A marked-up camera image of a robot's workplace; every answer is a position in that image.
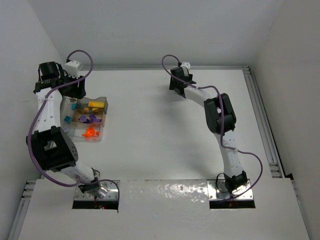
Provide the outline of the clear container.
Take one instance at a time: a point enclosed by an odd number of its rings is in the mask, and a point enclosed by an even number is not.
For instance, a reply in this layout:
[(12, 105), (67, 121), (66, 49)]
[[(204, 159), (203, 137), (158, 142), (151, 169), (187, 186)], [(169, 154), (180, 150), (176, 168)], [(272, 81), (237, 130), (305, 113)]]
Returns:
[[(104, 126), (81, 126), (80, 124), (75, 123), (66, 123), (64, 122), (65, 116), (70, 116), (72, 118), (75, 110), (72, 110), (72, 105), (76, 105), (77, 98), (64, 97), (61, 103), (60, 110), (60, 121), (61, 127), (64, 129), (68, 129), (66, 134), (71, 138), (73, 142), (99, 142), (102, 140)], [(86, 132), (86, 129), (94, 128), (95, 136), (92, 137), (83, 137), (82, 134)]]

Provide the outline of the teal square lego brick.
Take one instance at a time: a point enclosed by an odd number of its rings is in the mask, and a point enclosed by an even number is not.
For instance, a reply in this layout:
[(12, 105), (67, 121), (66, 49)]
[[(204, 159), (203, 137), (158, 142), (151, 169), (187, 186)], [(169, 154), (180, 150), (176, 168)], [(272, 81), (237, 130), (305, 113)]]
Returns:
[(71, 121), (72, 121), (72, 118), (71, 118), (70, 116), (65, 116), (65, 118), (64, 118), (64, 122), (66, 122), (66, 123), (70, 124), (70, 123), (71, 123)]

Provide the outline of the orange round dome piece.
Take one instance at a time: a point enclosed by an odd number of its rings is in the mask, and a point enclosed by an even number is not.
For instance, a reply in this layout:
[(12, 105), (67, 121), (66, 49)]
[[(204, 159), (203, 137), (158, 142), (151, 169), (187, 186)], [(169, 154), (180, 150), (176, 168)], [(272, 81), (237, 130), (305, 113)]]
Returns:
[(96, 131), (95, 131), (94, 128), (89, 127), (89, 128), (86, 129), (86, 131), (85, 131), (84, 134), (87, 135), (87, 138), (89, 138), (89, 137), (94, 137), (94, 136), (96, 135)]

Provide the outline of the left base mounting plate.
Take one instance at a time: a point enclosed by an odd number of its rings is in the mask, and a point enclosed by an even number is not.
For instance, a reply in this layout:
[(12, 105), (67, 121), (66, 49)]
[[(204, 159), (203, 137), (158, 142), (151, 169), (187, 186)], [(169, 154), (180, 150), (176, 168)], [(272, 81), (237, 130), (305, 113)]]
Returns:
[(120, 181), (102, 181), (96, 184), (81, 184), (76, 187), (74, 200), (76, 201), (115, 201), (118, 199)]

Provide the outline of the grey smoked container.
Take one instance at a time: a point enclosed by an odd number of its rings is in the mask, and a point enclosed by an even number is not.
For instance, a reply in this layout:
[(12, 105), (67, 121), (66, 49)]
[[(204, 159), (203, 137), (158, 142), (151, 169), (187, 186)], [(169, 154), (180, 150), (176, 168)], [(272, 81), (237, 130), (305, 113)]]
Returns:
[(108, 101), (106, 97), (98, 97), (95, 99), (84, 97), (77, 100), (75, 110), (79, 111), (81, 114), (106, 114), (108, 110)]

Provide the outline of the dark purple lego plate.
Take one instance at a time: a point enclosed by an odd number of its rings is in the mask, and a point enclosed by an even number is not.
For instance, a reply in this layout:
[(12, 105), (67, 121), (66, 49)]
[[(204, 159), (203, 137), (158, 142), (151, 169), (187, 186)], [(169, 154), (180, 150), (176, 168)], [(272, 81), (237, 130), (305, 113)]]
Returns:
[(90, 120), (90, 123), (100, 123), (102, 121), (94, 113), (89, 115), (89, 120)]

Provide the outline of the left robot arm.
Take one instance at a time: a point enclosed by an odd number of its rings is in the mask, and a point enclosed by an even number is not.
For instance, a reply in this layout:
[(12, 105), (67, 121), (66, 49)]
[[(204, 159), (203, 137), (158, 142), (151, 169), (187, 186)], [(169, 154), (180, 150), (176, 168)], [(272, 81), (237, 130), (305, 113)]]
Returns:
[(64, 174), (75, 181), (83, 194), (97, 197), (101, 188), (99, 172), (79, 161), (75, 144), (61, 126), (63, 97), (82, 99), (86, 95), (81, 68), (82, 64), (75, 60), (67, 60), (64, 65), (54, 61), (39, 65), (33, 91), (38, 112), (26, 142), (32, 161), (42, 173)]

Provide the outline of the yellow lego plate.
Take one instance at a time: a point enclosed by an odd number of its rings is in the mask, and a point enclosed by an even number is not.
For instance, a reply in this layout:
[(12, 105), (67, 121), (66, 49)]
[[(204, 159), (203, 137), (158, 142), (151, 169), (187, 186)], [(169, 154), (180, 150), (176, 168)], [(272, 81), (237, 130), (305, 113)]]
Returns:
[(105, 103), (103, 101), (90, 101), (88, 103), (88, 107), (92, 109), (103, 109), (105, 107)]

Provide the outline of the lavender lego stack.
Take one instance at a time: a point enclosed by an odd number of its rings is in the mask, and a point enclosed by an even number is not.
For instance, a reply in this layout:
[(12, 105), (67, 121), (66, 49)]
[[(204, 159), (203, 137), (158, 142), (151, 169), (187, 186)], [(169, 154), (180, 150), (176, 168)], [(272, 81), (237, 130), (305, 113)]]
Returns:
[(87, 118), (86, 115), (81, 115), (78, 120), (80, 123), (83, 123), (83, 124), (90, 124), (91, 123), (91, 121)]

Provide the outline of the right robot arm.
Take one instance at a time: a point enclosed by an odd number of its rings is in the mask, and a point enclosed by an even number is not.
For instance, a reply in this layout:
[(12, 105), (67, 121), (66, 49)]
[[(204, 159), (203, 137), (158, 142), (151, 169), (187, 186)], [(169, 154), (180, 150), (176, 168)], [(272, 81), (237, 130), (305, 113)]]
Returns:
[(186, 67), (172, 68), (170, 74), (169, 89), (204, 108), (207, 127), (219, 143), (224, 186), (231, 194), (238, 187), (245, 185), (248, 178), (237, 152), (234, 135), (237, 119), (229, 96), (197, 86), (193, 81), (193, 75), (189, 74)]

